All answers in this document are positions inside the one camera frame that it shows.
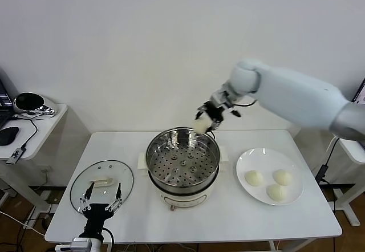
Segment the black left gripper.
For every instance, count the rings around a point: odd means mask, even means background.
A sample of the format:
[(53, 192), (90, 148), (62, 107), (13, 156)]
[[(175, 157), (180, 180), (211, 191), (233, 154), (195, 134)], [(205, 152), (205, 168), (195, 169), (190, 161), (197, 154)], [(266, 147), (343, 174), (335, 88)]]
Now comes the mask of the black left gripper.
[(103, 238), (102, 231), (104, 222), (113, 217), (113, 212), (123, 204), (121, 183), (118, 184), (115, 200), (110, 203), (92, 203), (90, 198), (95, 183), (86, 189), (85, 193), (80, 197), (81, 212), (87, 219), (84, 231), (79, 235), (80, 238)]

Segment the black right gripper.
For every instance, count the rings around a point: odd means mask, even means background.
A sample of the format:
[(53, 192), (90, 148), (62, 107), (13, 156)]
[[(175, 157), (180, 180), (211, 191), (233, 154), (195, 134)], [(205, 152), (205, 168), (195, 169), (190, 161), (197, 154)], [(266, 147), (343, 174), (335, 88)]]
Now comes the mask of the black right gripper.
[(202, 106), (198, 107), (195, 119), (208, 115), (212, 121), (210, 129), (216, 130), (224, 120), (222, 115), (223, 111), (224, 108), (216, 107), (211, 101), (207, 101)]

